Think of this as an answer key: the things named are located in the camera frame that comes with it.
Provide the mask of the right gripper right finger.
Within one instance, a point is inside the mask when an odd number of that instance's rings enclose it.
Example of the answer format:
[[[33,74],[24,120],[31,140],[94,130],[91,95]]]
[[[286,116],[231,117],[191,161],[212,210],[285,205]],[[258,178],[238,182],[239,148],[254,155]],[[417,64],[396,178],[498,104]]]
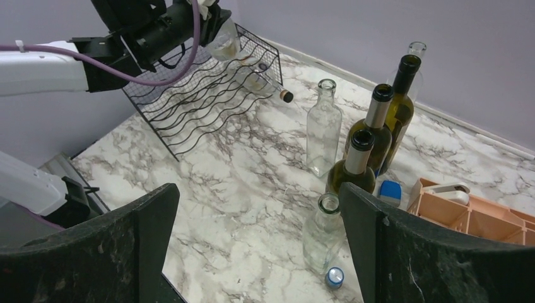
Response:
[[[534,249],[462,234],[345,182],[339,190],[364,302],[533,302]]]

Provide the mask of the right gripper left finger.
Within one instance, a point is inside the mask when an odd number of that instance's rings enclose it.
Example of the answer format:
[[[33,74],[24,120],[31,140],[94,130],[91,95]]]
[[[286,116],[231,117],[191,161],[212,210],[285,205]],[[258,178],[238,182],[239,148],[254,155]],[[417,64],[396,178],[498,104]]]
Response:
[[[74,227],[1,249],[1,301],[182,302],[162,272],[179,198],[167,183]]]

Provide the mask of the clear rounded glass bottle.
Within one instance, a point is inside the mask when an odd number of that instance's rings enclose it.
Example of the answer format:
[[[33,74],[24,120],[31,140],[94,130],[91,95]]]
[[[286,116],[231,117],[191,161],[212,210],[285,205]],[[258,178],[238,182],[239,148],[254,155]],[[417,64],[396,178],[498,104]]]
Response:
[[[323,194],[303,225],[305,264],[316,274],[325,274],[331,261],[338,255],[345,237],[338,196]]]

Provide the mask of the wine bottle silver foil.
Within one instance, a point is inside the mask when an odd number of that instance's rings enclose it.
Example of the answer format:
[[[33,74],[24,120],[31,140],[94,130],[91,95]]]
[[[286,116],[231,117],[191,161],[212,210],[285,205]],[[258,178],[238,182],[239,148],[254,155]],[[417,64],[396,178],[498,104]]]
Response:
[[[346,158],[353,133],[360,129],[369,130],[374,136],[374,144],[367,165],[376,177],[379,175],[392,143],[392,134],[385,124],[385,119],[393,96],[394,90],[389,84],[381,83],[373,89],[366,117],[350,127],[344,146],[343,158]]]
[[[373,194],[375,174],[367,162],[374,141],[374,136],[369,130],[360,129],[353,133],[347,157],[336,162],[327,175],[325,192],[338,195],[341,184],[350,182]]]

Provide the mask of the dark green wine bottle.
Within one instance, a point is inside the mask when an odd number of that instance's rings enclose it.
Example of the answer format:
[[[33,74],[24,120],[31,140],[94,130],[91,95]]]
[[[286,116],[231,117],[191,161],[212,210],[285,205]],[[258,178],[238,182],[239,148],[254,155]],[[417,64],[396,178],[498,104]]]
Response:
[[[414,72],[420,66],[420,59],[415,57],[416,62],[414,64],[409,61],[410,59],[411,55],[407,54],[401,58],[392,84],[394,96],[385,119],[385,124],[392,134],[392,143],[379,175],[385,174],[388,171],[413,118],[414,103],[408,97],[408,90],[413,82]]]

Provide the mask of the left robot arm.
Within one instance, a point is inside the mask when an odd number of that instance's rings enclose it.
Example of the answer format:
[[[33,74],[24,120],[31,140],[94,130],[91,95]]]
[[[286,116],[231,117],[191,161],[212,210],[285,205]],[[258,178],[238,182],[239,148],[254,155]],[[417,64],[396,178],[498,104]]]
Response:
[[[230,22],[217,1],[94,1],[105,37],[73,38],[48,44],[16,41],[1,46],[1,95],[43,92],[106,92],[129,83],[167,86],[183,78],[199,47],[211,43]],[[150,81],[169,52],[192,41],[188,60],[173,78]],[[1,154],[1,199],[48,226],[63,230],[96,216],[83,186]]]

